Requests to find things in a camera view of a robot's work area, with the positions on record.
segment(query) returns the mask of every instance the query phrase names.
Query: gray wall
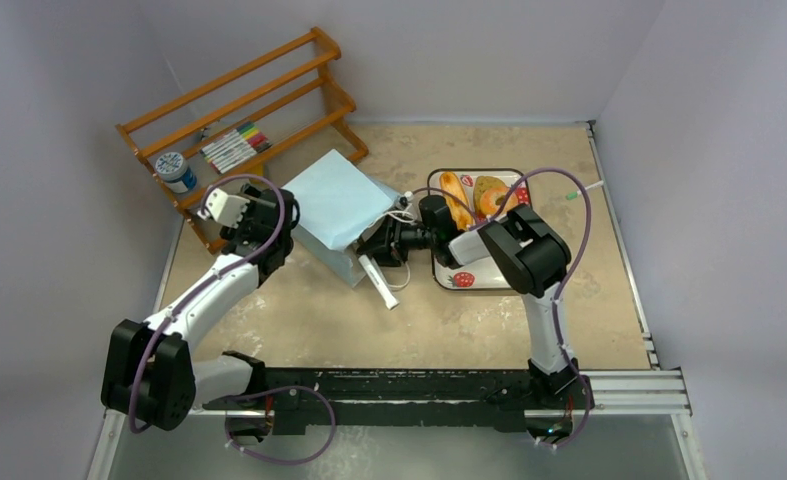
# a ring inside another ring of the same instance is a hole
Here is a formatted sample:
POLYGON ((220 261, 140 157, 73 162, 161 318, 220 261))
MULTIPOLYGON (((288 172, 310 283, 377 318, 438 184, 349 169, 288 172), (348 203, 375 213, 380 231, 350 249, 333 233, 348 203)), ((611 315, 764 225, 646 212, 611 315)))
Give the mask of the gray wall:
POLYGON ((597 135, 713 478, 787 478, 787 1, 668 1, 597 135))
POLYGON ((133 0, 0 0, 0 479, 86 474, 178 225, 113 125, 177 94, 133 0))
MULTIPOLYGON (((353 118, 504 123, 596 118, 662 4, 142 1, 185 89, 319 25, 342 47, 335 75, 358 104, 353 118)), ((199 110, 228 98, 215 95, 199 110)), ((276 123, 267 126, 273 135, 284 131, 276 123)))

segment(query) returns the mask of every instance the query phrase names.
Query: marker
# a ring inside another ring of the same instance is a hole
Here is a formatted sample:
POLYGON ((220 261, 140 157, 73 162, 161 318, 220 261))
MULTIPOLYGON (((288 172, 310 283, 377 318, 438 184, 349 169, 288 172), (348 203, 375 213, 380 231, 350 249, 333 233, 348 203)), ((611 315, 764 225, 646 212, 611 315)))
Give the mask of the marker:
MULTIPOLYGON (((599 180, 596 183, 591 183, 590 185, 584 187, 584 189, 589 192, 591 190, 595 190, 595 189, 601 187, 602 185, 605 185, 605 181, 604 180, 599 180)), ((573 193, 567 194, 567 200, 572 200, 572 199, 578 197, 579 195, 581 195, 581 190, 576 190, 573 193)))

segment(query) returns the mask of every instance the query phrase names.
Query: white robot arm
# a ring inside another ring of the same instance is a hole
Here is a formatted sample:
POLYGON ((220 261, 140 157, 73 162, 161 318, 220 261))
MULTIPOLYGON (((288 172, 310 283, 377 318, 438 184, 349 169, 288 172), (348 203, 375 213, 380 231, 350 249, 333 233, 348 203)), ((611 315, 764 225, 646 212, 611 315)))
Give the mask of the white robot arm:
POLYGON ((492 257, 522 297, 531 337, 532 374, 543 378, 548 394, 557 394, 569 385, 576 375, 567 362, 576 360, 568 345, 563 303, 556 305, 557 322, 553 315, 556 291, 570 263, 570 250, 561 237, 527 205, 463 233, 441 196, 420 200, 419 212, 422 222, 417 225, 385 219, 358 248, 358 254, 386 267, 402 265, 413 249, 431 249, 434 258, 449 268, 492 257))
MULTIPOLYGON (((549 228, 545 223, 542 225, 547 229, 549 228)), ((497 229, 493 232, 494 234, 501 234, 502 231, 497 229)), ((481 232, 480 230, 472 230, 461 234, 459 237, 449 242, 449 251, 458 265, 466 266, 472 262, 475 262, 476 260, 481 260, 491 256, 490 251, 487 249, 487 246, 484 243, 484 239, 482 239, 483 233, 484 232, 481 232)), ((555 235, 554 238, 557 241, 553 240, 553 242, 555 243, 555 246, 559 248, 553 253, 559 254, 563 251, 563 253, 566 254, 566 262, 569 263, 569 250, 566 249, 566 245, 564 245, 563 241, 560 240, 557 235, 555 235)), ((526 247, 531 245, 532 240, 516 240, 516 243, 519 245, 519 253, 522 253, 526 247)), ((497 252, 497 255, 507 256, 509 253, 497 252)), ((513 270, 514 266, 506 264, 505 268, 510 268, 513 270)), ((558 342, 558 332, 555 329, 556 325, 552 315, 552 304, 555 299, 555 291, 558 289, 560 280, 561 279, 558 278, 557 281, 552 283, 551 286, 544 288, 542 294, 539 296, 535 293, 524 293, 519 292, 518 290, 518 292, 521 294, 520 296, 522 297, 523 306, 525 307, 528 331, 531 338, 531 362, 541 372, 547 375, 558 373, 567 368, 567 361, 561 353, 561 348, 558 342)), ((566 315, 564 314, 563 302, 558 302, 558 318, 564 340, 567 342, 567 344, 569 344, 569 341, 567 341, 567 319, 566 315)), ((569 357, 575 358, 575 353, 573 352, 572 347, 565 345, 565 348, 569 354, 569 357)))
POLYGON ((263 362, 237 352, 193 363, 191 352, 208 331, 242 298, 253 293, 284 264, 292 251, 290 231, 298 223, 298 204, 281 190, 286 223, 268 247, 263 247, 279 216, 272 190, 247 186, 245 195, 215 189, 207 198, 207 218, 224 225, 220 235, 228 243, 213 267, 183 295, 142 323, 124 320, 113 331, 104 381, 102 403, 128 412, 132 391, 137 392, 136 417, 164 430, 178 426, 193 405, 253 390, 260 382, 263 362), (165 319, 172 322, 160 333, 152 351, 153 361, 135 385, 147 343, 165 319))
MULTIPOLYGON (((218 189, 208 195, 209 214, 225 225, 221 235, 228 240, 213 268, 178 300, 144 322, 124 320, 114 329, 102 383, 101 399, 106 407, 129 412, 134 392, 137 405, 129 413, 163 430, 172 430, 193 405, 264 390, 265 365, 260 360, 238 352, 224 352, 209 362, 191 360, 191 352, 207 332, 281 267, 292 251, 290 231, 298 224, 299 206, 290 192, 281 190, 286 218, 292 221, 260 255, 247 260, 251 252, 269 243, 264 240, 271 237, 279 211, 271 190, 261 192, 248 187, 245 193, 254 200, 218 189), (228 265, 236 268, 227 271, 228 265), (167 318, 172 321, 163 331, 156 328, 167 318), (135 372, 142 366, 150 342, 155 345, 153 359, 138 384, 135 372)), ((570 261, 566 244, 525 206, 463 234, 452 226, 442 197, 423 198, 420 213, 423 224, 408 227, 413 230, 405 230, 392 220, 395 223, 383 225, 378 233, 381 241, 366 243, 364 253, 386 266, 393 260, 407 260, 408 248, 431 248, 438 259, 452 266, 491 256, 523 298, 532 341, 532 393, 556 397, 576 378, 558 345, 560 336, 552 316, 552 299, 570 261)), ((557 308, 559 328, 566 331, 563 306, 558 304, 557 308)), ((572 350, 566 350, 575 363, 572 350)))

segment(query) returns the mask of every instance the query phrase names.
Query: wooden spice rack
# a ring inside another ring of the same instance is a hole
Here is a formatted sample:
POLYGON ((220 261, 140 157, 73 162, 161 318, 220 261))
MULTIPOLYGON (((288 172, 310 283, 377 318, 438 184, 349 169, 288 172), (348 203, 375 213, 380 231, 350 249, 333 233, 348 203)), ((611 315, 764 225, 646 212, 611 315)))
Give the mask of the wooden spice rack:
POLYGON ((255 111, 242 120, 220 130, 219 132, 210 135, 208 138, 196 143, 181 153, 184 155, 184 158, 189 160, 197 155, 203 147, 218 140, 224 133, 235 129, 244 122, 257 122, 261 118, 266 117, 267 115, 290 104, 296 99, 319 88, 322 92, 325 102, 325 117, 305 126, 284 140, 273 144, 270 148, 258 155, 255 155, 246 162, 235 166, 228 172, 220 175, 218 179, 236 175, 238 173, 251 173, 253 170, 259 168, 261 165, 272 159, 275 155, 284 152, 296 143, 302 141, 303 139, 309 137, 313 133, 328 125, 334 127, 334 129, 336 129, 353 147, 355 147, 355 152, 349 155, 347 158, 349 158, 349 160, 351 160, 353 163, 357 163, 369 153, 369 150, 367 149, 366 144, 357 135, 355 135, 355 133, 346 123, 346 114, 355 111, 355 102, 345 91, 343 91, 342 88, 340 88, 337 82, 334 81, 334 77, 331 75, 328 63, 332 60, 337 60, 338 58, 340 58, 340 47, 337 45, 337 43, 334 42, 334 40, 332 40, 331 37, 329 37, 319 27, 314 27, 310 32, 293 40, 292 42, 282 45, 281 47, 276 48, 275 50, 259 58, 256 58, 241 67, 238 67, 220 77, 217 77, 210 82, 195 88, 184 95, 181 95, 175 100, 162 105, 139 118, 131 120, 124 125, 117 125, 116 129, 125 140, 125 143, 128 145, 128 147, 131 148, 131 151, 134 152, 134 156, 136 156, 137 159, 140 160, 140 163, 146 167, 146 170, 148 170, 152 175, 152 178, 155 179, 161 190, 163 190, 163 193, 166 194, 166 197, 172 202, 172 205, 175 207, 178 213, 184 216, 185 221, 192 227, 193 231, 196 233, 196 236, 199 237, 199 240, 201 240, 202 244, 204 244, 208 251, 215 253, 225 245, 225 241, 222 239, 217 239, 214 241, 209 240, 202 227, 193 220, 193 214, 190 212, 190 209, 198 207, 198 205, 201 203, 202 195, 204 194, 204 191, 208 185, 197 185, 195 191, 184 194, 183 197, 180 198, 176 197, 176 194, 173 193, 172 190, 166 186, 160 176, 155 173, 154 167, 149 161, 149 158, 163 151, 164 149, 181 142, 184 139, 199 134, 201 130, 208 125, 226 117, 240 108, 243 108, 244 106, 263 97, 264 95, 273 92, 279 87, 296 80, 302 75, 316 70, 317 78, 315 78, 313 81, 287 93, 278 100, 273 101, 272 103, 255 111), (187 125, 184 125, 175 132, 150 145, 141 147, 137 145, 134 140, 132 140, 132 132, 135 132, 155 122, 156 120, 178 110, 190 102, 193 102, 196 99, 237 80, 243 75, 246 75, 247 73, 252 72, 272 62, 273 60, 280 58, 311 42, 314 42, 315 46, 317 47, 317 55, 313 60, 306 62, 299 67, 294 68, 293 70, 290 70, 280 77, 273 79, 252 90, 251 92, 237 98, 236 100, 187 125))

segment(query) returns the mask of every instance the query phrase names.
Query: tray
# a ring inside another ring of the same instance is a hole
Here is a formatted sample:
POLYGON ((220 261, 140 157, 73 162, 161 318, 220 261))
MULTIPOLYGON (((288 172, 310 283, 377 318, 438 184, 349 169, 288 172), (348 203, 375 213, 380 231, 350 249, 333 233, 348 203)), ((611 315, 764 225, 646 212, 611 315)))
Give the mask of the tray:
MULTIPOLYGON (((428 186, 439 188, 440 174, 443 172, 452 172, 461 179, 461 183, 464 186, 464 192, 467 194, 467 200, 471 207, 475 205, 472 195, 473 187, 478 177, 483 175, 496 177, 502 180, 506 186, 510 187, 522 176, 522 172, 510 168, 438 169, 428 175, 428 186)), ((517 188, 515 193, 520 203, 531 205, 528 182, 526 182, 525 186, 517 188)), ((431 270, 434 280, 447 290, 508 290, 511 288, 492 258, 484 258, 458 269, 446 268, 437 263, 436 259, 432 259, 431 270)))

